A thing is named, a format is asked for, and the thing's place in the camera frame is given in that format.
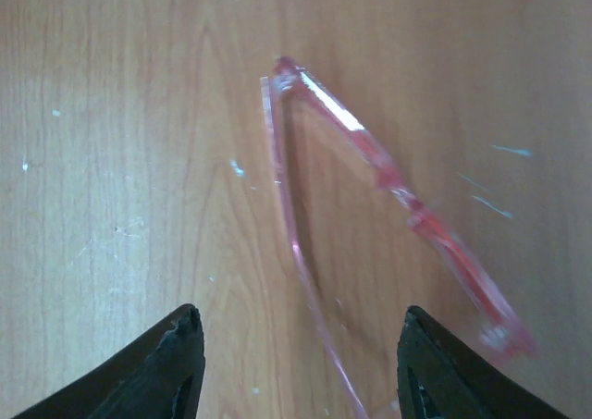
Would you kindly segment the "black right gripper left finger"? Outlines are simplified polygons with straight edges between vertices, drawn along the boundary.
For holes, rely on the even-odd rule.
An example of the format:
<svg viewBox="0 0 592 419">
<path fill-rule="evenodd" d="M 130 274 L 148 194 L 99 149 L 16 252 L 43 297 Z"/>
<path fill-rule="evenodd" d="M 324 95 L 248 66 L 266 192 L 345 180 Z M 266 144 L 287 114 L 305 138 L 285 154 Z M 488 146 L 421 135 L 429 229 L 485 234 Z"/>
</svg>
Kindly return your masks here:
<svg viewBox="0 0 592 419">
<path fill-rule="evenodd" d="M 182 304 L 18 418 L 194 418 L 206 368 L 199 310 Z"/>
</svg>

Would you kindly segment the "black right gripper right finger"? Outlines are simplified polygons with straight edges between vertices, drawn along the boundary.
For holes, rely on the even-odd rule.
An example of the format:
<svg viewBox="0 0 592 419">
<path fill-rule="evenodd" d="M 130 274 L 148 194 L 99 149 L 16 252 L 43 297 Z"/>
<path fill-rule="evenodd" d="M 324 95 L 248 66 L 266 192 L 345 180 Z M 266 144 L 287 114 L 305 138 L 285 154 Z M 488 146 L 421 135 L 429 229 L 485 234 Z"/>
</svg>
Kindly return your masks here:
<svg viewBox="0 0 592 419">
<path fill-rule="evenodd" d="M 397 357 L 403 418 L 565 416 L 506 377 L 419 306 L 405 313 Z"/>
</svg>

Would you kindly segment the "red transparent sunglasses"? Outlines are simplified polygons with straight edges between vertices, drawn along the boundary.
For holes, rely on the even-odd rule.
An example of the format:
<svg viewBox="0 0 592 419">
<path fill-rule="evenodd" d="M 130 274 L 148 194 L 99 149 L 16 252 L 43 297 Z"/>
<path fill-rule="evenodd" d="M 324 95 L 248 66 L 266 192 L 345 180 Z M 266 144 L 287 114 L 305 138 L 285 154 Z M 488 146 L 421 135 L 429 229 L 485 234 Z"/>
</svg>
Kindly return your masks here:
<svg viewBox="0 0 592 419">
<path fill-rule="evenodd" d="M 277 60 L 274 74 L 261 79 L 261 94 L 265 125 L 270 138 L 270 152 L 276 175 L 277 192 L 281 204 L 292 256 L 301 279 L 307 304 L 319 332 L 326 354 L 337 370 L 351 411 L 356 418 L 368 415 L 360 397 L 339 358 L 327 322 L 320 307 L 319 292 L 313 282 L 313 273 L 302 252 L 295 208 L 290 193 L 288 155 L 283 147 L 283 130 L 279 124 L 281 104 L 288 97 L 303 99 L 325 116 L 359 152 L 363 160 L 376 172 L 376 185 L 392 193 L 409 211 L 410 228 L 426 239 L 447 260 L 453 275 L 475 306 L 486 315 L 487 323 L 481 333 L 481 343 L 498 357 L 513 357 L 517 353 L 531 354 L 535 342 L 523 322 L 511 308 L 497 285 L 465 245 L 445 227 L 438 216 L 426 207 L 409 189 L 401 177 L 396 163 L 380 143 L 320 81 L 292 58 Z"/>
</svg>

